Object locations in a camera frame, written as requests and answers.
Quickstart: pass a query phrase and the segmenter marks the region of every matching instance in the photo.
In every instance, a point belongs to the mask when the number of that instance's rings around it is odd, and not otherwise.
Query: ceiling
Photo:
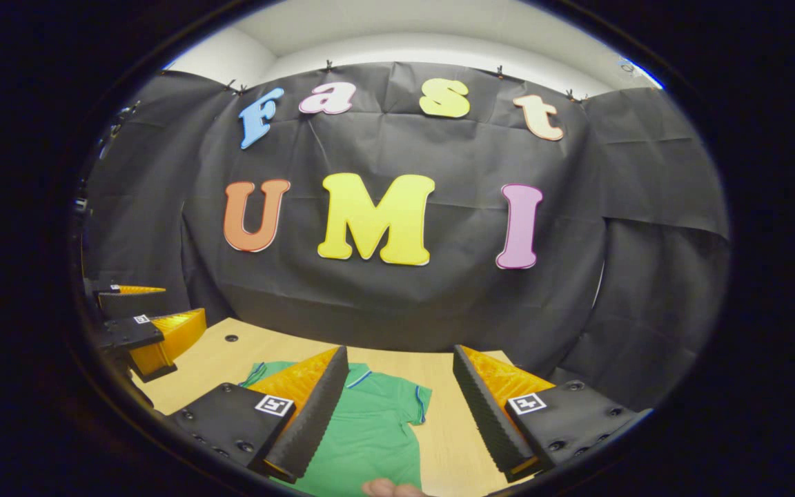
[[[388,32],[436,32],[529,50],[613,88],[655,86],[640,70],[586,32],[518,0],[286,0],[238,21],[235,28],[276,57],[315,45]]]

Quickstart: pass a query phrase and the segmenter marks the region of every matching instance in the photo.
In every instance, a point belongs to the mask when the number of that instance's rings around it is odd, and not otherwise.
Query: pink letter i
[[[542,192],[532,186],[508,184],[502,186],[502,195],[508,200],[508,233],[504,251],[495,258],[495,265],[502,269],[531,268],[536,265],[533,229]]]

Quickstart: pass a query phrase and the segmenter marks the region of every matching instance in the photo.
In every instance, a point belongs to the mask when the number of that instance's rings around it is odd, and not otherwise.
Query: wooden table
[[[227,342],[227,335],[239,339]],[[244,381],[254,362],[299,362],[334,345],[225,319],[208,328],[201,340],[176,359],[176,371],[148,383],[135,378],[135,384],[155,403],[156,409],[170,414],[218,384]],[[511,362],[504,352],[486,353]],[[466,400],[455,383],[452,353],[348,347],[348,360],[365,362],[373,371],[406,378],[433,390],[425,424],[411,427],[419,440],[423,491],[437,497],[474,497],[508,487],[483,445]]]

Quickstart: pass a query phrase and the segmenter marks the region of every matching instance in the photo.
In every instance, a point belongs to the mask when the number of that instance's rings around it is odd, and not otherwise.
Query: green shirt
[[[242,386],[293,364],[254,364]],[[366,497],[360,485],[376,478],[422,488],[419,443],[407,423],[425,422],[430,399],[430,388],[350,364],[340,402],[306,475],[293,485],[276,481],[319,497]]]

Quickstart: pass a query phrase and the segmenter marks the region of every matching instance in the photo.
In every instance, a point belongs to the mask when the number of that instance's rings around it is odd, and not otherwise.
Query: foam letter
[[[266,200],[262,204],[262,223],[256,233],[244,229],[244,211],[247,197],[253,193],[253,183],[238,182],[226,187],[226,214],[223,220],[223,235],[236,251],[259,252],[271,245],[278,231],[278,216],[281,214],[281,197],[290,189],[286,179],[270,179],[259,187]]]
[[[508,233],[504,251],[495,258],[495,265],[501,269],[531,268],[536,265],[533,229],[542,192],[532,186],[510,184],[502,186],[502,195],[508,199]]]
[[[379,257],[389,264],[425,265],[430,255],[422,242],[425,233],[425,201],[435,191],[435,182],[416,174],[395,178],[379,205],[373,205],[364,182],[357,174],[338,173],[324,178],[331,192],[327,235],[318,245],[318,255],[329,259],[351,257],[345,242],[345,227],[360,257],[372,257],[379,240],[389,230],[389,240]]]
[[[312,90],[314,95],[300,102],[300,112],[306,114],[318,114],[324,111],[325,114],[341,114],[345,110],[351,109],[351,98],[354,96],[356,87],[351,83],[337,82],[327,83]]]
[[[556,142],[562,138],[562,129],[554,127],[548,120],[548,114],[558,113],[553,105],[546,104],[539,95],[526,95],[514,99],[514,105],[523,107],[523,117],[533,135]]]
[[[262,138],[262,135],[268,133],[268,123],[262,122],[263,119],[272,119],[275,116],[275,98],[281,98],[284,94],[283,88],[275,88],[262,98],[248,105],[245,110],[241,110],[238,115],[239,119],[244,122],[244,140],[241,142],[241,148],[247,148],[253,145],[257,139]]]
[[[425,97],[419,98],[419,105],[431,116],[461,117],[471,109],[468,99],[462,97],[468,95],[468,87],[461,81],[429,79],[422,83],[422,93]]]

